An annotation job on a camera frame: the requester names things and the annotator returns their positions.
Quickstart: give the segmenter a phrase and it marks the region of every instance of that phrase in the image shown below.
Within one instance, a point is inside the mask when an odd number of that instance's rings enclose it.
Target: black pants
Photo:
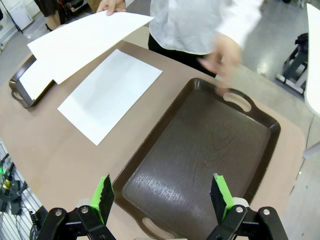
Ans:
[[[157,41],[149,35],[149,42],[148,42],[149,50],[156,52],[158,54],[164,55],[168,58],[171,58],[173,60],[176,60],[180,63],[183,63],[185,65],[188,65],[189,67],[192,67],[194,69],[197,69],[205,74],[208,74],[212,77],[216,77],[216,74],[208,71],[204,67],[201,66],[201,64],[198,62],[198,58],[203,58],[205,55],[196,55],[187,53],[184,51],[176,51],[176,50],[167,50],[159,45]]]

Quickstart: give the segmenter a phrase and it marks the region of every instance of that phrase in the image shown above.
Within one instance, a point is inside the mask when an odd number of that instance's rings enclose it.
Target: beige table surface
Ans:
[[[115,48],[163,73],[95,146],[57,108]],[[110,173],[112,179],[117,177],[187,81],[196,77],[217,83],[204,73],[122,41],[61,85],[53,86],[29,111],[11,97],[8,85],[0,87],[0,136],[43,205],[48,210],[62,207],[71,211],[79,200],[93,195],[101,176]],[[255,103],[280,123],[281,133],[251,207],[258,210],[272,206],[281,215],[302,164],[305,139],[293,123]],[[119,240],[147,237],[135,220],[116,204],[112,206],[107,226]]]

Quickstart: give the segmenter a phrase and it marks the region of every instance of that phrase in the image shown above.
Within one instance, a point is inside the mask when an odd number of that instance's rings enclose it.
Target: brown tray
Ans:
[[[251,105],[247,112],[215,89],[190,80],[113,184],[115,202],[152,238],[165,236],[148,219],[175,238],[206,239],[217,225],[213,173],[250,203],[266,172],[279,123],[244,93],[230,90]]]
[[[31,55],[9,81],[11,96],[14,100],[18,101],[25,109],[29,109],[37,105],[38,102],[43,98],[43,96],[55,84],[54,80],[52,80],[37,99],[32,99],[29,96],[19,79],[36,60],[36,57],[34,55]]]

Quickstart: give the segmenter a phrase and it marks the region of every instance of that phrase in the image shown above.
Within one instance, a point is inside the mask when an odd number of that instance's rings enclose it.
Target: person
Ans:
[[[125,12],[133,0],[102,0],[97,12]],[[263,0],[151,0],[150,50],[230,85]]]

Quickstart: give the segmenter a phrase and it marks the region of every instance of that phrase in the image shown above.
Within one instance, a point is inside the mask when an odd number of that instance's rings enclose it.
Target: paper sheet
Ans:
[[[161,73],[116,49],[58,110],[98,145]]]
[[[46,63],[57,84],[117,44],[153,17],[127,12],[92,14],[60,27],[28,44]]]
[[[43,63],[36,60],[19,80],[30,98],[36,100],[53,79],[52,76],[45,71]]]

